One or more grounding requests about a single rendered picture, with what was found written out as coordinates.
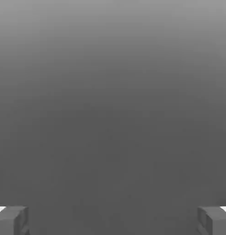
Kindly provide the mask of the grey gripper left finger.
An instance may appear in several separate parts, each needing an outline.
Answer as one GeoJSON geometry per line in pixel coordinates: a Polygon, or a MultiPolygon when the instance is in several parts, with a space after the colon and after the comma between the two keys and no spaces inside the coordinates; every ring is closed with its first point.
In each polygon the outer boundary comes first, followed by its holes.
{"type": "Polygon", "coordinates": [[[0,235],[30,235],[27,206],[0,206],[0,235]]]}

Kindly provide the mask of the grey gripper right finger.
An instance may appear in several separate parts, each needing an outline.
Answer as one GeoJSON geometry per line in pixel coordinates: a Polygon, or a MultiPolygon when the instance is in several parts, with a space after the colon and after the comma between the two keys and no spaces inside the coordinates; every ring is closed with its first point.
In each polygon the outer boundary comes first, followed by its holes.
{"type": "Polygon", "coordinates": [[[226,235],[226,206],[197,208],[199,235],[226,235]]]}

